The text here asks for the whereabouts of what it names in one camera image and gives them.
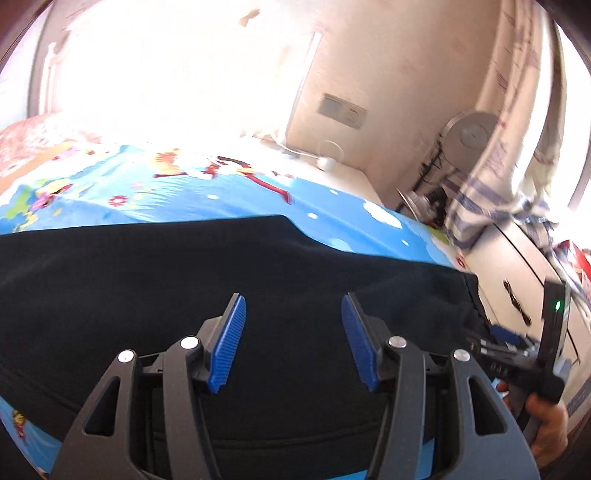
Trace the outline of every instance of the silver screw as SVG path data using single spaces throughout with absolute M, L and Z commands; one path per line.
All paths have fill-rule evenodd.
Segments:
M 131 362 L 134 359 L 134 353 L 131 350 L 123 350 L 119 355 L 117 355 L 117 360 L 122 364 L 126 364 L 127 362 Z
M 199 339 L 192 335 L 181 340 L 181 347 L 183 347 L 185 350 L 195 348 L 197 345 L 199 345 Z
M 456 350 L 453 352 L 453 357 L 460 362 L 467 362 L 470 359 L 470 354 L 465 350 Z
M 390 337 L 388 343 L 394 348 L 405 348 L 407 345 L 406 339 L 399 336 Z

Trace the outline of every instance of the ribbed blue pad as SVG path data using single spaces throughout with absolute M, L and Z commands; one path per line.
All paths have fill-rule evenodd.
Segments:
M 207 386 L 211 393 L 217 393 L 228 380 L 245 320 L 246 300 L 244 297 L 239 296 L 212 352 L 211 370 L 209 380 L 207 380 Z
M 373 392 L 379 384 L 377 352 L 367 337 L 363 321 L 359 318 L 353 303 L 347 296 L 343 297 L 341 302 L 341 316 L 359 378 L 367 385 L 369 391 Z

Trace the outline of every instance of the wall switch panel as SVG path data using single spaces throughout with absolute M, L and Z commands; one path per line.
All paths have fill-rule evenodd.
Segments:
M 359 130 L 363 126 L 368 111 L 342 98 L 325 93 L 318 107 L 318 113 Z

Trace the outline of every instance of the hand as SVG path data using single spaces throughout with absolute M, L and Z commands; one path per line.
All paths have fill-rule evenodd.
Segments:
M 496 386 L 496 389 L 499 392 L 507 392 L 509 385 L 501 382 Z M 506 396 L 503 401 L 513 411 L 509 397 Z M 527 398 L 525 409 L 542 422 L 534 443 L 531 444 L 531 453 L 534 455 L 538 467 L 543 468 L 562 455 L 569 444 L 567 436 L 569 415 L 562 400 L 554 405 L 540 398 L 536 393 L 532 393 Z

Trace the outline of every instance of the red flower print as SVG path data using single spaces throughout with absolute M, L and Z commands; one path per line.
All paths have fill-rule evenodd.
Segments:
M 115 195 L 109 200 L 109 205 L 112 207 L 120 207 L 127 203 L 127 197 L 125 195 Z

